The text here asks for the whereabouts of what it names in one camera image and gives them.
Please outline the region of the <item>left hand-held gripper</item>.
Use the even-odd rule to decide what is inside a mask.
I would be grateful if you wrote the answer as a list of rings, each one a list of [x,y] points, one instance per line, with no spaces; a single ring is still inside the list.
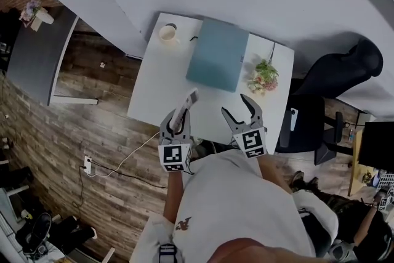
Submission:
[[[170,122],[175,113],[172,110],[160,124],[159,162],[166,172],[190,172],[190,158],[193,140],[190,135],[190,111],[182,116],[181,129],[174,132]]]

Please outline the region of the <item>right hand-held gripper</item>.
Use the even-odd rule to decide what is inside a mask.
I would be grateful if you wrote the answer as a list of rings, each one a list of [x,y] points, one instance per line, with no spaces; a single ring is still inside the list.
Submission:
[[[263,126],[262,109],[252,98],[245,94],[240,94],[240,96],[251,114],[249,125],[246,125],[244,121],[238,122],[235,120],[232,114],[224,107],[221,108],[222,115],[231,129],[239,149],[247,158],[257,158],[258,156],[266,155],[265,138],[267,128]]]

